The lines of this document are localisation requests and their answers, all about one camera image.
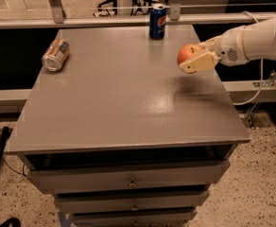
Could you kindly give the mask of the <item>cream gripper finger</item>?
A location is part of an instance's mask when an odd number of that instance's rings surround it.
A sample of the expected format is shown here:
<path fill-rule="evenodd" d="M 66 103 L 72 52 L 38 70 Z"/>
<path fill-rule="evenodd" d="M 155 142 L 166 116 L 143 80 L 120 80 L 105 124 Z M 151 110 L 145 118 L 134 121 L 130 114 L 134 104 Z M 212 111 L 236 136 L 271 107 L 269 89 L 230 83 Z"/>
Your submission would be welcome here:
<path fill-rule="evenodd" d="M 193 58 L 182 62 L 179 68 L 186 74 L 193 74 L 199 71 L 214 69 L 219 60 L 220 57 L 216 52 L 204 50 L 197 53 Z"/>
<path fill-rule="evenodd" d="M 220 39 L 219 36 L 215 36 L 204 42 L 200 42 L 198 45 L 203 49 L 214 50 L 215 43 Z"/>

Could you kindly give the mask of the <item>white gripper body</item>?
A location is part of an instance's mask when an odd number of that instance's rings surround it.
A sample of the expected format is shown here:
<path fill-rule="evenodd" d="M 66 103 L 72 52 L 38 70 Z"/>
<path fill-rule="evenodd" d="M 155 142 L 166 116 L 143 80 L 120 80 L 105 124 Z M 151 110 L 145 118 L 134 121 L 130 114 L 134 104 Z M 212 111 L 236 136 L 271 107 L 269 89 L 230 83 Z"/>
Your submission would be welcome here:
<path fill-rule="evenodd" d="M 244 27 L 239 26 L 224 32 L 215 42 L 214 49 L 220 57 L 220 63 L 226 66 L 236 66 L 247 63 L 243 49 Z"/>

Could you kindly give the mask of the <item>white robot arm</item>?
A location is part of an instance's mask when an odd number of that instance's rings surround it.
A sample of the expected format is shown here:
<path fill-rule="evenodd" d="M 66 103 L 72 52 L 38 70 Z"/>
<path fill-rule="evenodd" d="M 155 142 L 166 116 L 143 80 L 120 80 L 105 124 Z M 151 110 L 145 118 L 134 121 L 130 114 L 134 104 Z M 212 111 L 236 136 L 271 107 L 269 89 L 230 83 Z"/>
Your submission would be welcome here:
<path fill-rule="evenodd" d="M 276 18 L 227 30 L 199 44 L 183 46 L 177 57 L 179 68 L 187 74 L 267 59 L 276 61 Z"/>

